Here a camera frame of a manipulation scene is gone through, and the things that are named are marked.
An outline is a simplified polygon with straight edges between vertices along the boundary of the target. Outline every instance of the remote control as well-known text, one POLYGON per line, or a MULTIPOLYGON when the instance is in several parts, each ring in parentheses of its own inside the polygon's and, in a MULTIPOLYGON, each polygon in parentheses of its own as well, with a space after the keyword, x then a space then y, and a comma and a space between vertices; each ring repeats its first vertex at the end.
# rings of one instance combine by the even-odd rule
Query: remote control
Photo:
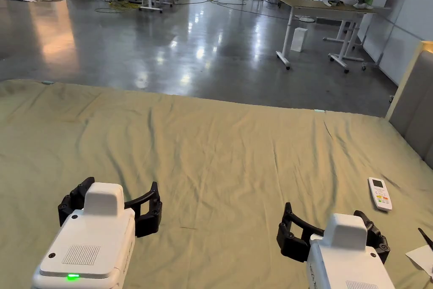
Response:
POLYGON ((368 184, 372 190, 373 200, 377 208, 383 211, 391 211, 391 199, 389 198, 388 190, 386 190, 385 182, 382 179, 369 177, 368 184))

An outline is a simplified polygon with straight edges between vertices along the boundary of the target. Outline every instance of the wrinkled fabric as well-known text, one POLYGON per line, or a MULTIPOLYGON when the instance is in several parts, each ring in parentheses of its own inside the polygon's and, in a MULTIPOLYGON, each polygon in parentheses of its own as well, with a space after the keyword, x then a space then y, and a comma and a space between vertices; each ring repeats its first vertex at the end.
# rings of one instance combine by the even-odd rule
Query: wrinkled fabric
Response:
POLYGON ((433 173, 381 118, 13 80, 0 144, 3 288, 30 287, 57 205, 89 176, 125 200, 158 182, 159 232, 136 240, 125 288, 308 288, 306 264, 276 242, 287 201, 321 228, 363 211, 387 237, 395 287, 433 288, 404 256, 425 245, 418 227, 433 237, 433 173), (393 211, 374 209, 368 177, 393 211))

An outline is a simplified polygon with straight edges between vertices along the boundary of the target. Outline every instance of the speaker grille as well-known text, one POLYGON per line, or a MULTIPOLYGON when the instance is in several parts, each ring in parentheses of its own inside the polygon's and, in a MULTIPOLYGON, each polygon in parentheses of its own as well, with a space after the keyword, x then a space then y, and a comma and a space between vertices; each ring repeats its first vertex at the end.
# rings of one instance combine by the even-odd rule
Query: speaker grille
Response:
POLYGON ((75 265, 93 265, 95 263, 95 259, 99 253, 100 248, 101 246, 72 245, 61 263, 75 265))
POLYGON ((378 289, 378 286, 365 282, 346 281, 347 289, 378 289))

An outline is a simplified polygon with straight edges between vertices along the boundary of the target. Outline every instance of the concrete floor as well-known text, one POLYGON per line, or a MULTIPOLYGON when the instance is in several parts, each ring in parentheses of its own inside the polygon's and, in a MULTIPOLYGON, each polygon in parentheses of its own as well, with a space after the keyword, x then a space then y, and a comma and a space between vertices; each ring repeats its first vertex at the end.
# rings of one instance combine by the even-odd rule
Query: concrete floor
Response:
MULTIPOLYGON (((276 58, 288 7, 264 1, 181 0, 163 14, 95 11, 103 1, 0 0, 0 80, 30 78, 278 107, 384 116, 397 87, 379 70, 350 63, 347 75, 323 42, 338 26, 307 28, 292 69, 276 58)), ((355 50, 358 55, 366 55, 355 50)))

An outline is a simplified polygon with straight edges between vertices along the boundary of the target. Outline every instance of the white paper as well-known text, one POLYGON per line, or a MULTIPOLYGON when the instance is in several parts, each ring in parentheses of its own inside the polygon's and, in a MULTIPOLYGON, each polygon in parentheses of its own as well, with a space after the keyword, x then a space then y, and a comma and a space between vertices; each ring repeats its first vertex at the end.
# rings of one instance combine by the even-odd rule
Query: white paper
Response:
POLYGON ((433 277, 432 267, 433 267, 433 250, 430 246, 422 246, 416 250, 412 250, 406 253, 414 263, 416 263, 420 268, 422 268, 428 275, 433 277))

